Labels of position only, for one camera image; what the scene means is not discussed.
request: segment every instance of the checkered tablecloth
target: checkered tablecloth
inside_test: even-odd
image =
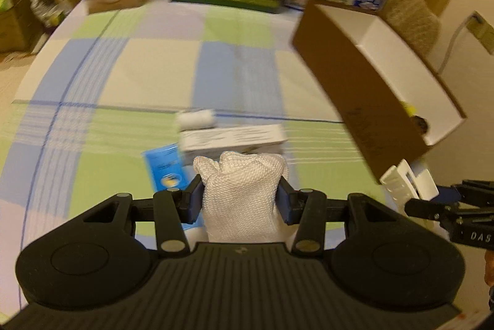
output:
[[[290,46],[298,18],[166,0],[90,16],[77,6],[0,129],[0,312],[24,303],[14,264],[25,245],[117,192],[152,196],[141,153],[177,141],[180,109],[216,109],[220,125],[282,123],[293,186],[381,198]],[[146,246],[153,234],[138,225]]]

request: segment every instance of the power outlet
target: power outlet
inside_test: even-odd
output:
[[[489,54],[494,54],[494,27],[489,25],[487,31],[480,39],[480,42],[486,48]]]
[[[467,29],[477,38],[481,39],[489,28],[488,22],[477,11],[474,11],[468,22]]]

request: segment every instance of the person's hand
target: person's hand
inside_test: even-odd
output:
[[[484,281],[489,287],[494,286],[494,250],[486,250],[486,273]]]

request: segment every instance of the black round object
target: black round object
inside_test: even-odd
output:
[[[410,224],[369,223],[338,245],[329,264],[344,289],[390,310],[451,303],[463,280],[461,254],[446,240]]]
[[[131,294],[147,277],[147,249],[109,223],[51,231],[22,250],[16,276],[29,302],[88,309]]]

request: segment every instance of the white mesh fabric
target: white mesh fabric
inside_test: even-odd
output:
[[[224,152],[219,163],[196,157],[194,170],[205,185],[203,218],[210,242],[285,241],[290,231],[275,205],[280,177],[288,180],[282,156]]]

